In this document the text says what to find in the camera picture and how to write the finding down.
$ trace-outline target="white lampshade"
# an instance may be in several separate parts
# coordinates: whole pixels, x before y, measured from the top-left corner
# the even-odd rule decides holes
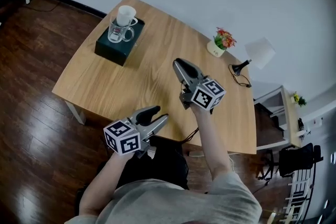
[[[265,37],[246,44],[245,49],[252,63],[259,69],[264,68],[275,54],[271,43]]]

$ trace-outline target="table lamp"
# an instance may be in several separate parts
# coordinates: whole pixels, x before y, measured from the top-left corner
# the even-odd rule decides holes
[[[264,66],[272,59],[275,54],[275,50],[273,49],[271,43],[265,37],[246,44],[245,50],[250,59],[246,60],[240,65],[232,65],[232,71],[237,76],[240,76],[242,69],[250,62],[252,62],[259,69],[264,68]]]

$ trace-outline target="flower pot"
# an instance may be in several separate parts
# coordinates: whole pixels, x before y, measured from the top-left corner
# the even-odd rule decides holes
[[[210,40],[206,45],[208,52],[210,52],[215,57],[220,57],[226,51],[219,48],[213,40]]]

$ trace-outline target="potted plant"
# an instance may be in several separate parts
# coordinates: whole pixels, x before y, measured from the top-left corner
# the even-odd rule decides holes
[[[299,96],[297,92],[293,94],[290,100],[292,101],[292,103],[296,103],[300,107],[307,104],[306,100],[302,96]]]
[[[217,27],[217,35],[213,40],[209,41],[206,48],[213,56],[220,57],[228,48],[234,46],[236,42],[228,31]]]

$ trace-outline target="black and white cube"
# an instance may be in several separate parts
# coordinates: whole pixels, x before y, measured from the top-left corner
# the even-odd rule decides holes
[[[192,102],[205,110],[210,110],[219,105],[225,93],[225,89],[216,80],[210,80],[196,87]]]
[[[104,134],[107,145],[119,155],[137,151],[141,148],[140,133],[120,120],[106,126]]]

